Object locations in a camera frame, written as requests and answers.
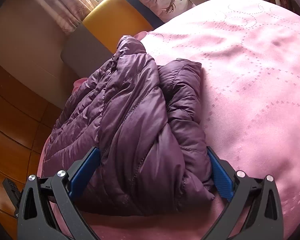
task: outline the bed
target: bed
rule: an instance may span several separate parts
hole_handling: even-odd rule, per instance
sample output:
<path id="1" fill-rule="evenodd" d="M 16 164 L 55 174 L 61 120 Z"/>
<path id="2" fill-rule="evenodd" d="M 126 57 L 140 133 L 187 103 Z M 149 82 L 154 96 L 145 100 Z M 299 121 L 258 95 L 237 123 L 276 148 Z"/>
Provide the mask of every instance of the bed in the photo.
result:
<path id="1" fill-rule="evenodd" d="M 262 0 L 210 0 L 141 42 L 158 65 L 180 57 L 202 63 L 207 144 L 235 170 L 274 176 L 288 239 L 300 223 L 300 17 Z M 217 196 L 211 206 L 177 215 L 82 215 L 102 239 L 199 240 L 224 206 Z"/>

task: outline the pink bedsheet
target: pink bedsheet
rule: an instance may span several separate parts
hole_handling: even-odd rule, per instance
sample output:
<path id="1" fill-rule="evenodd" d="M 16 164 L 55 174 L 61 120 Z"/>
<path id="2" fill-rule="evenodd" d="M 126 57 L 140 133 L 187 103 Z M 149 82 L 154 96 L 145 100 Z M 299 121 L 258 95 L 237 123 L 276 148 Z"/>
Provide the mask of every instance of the pink bedsheet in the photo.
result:
<path id="1" fill-rule="evenodd" d="M 202 63 L 207 143 L 249 176 L 274 176 L 286 239 L 300 223 L 300 17 L 261 0 L 210 0 L 142 43 L 159 65 L 178 57 Z M 104 239 L 199 240 L 223 207 L 217 196 L 185 214 L 83 217 Z"/>

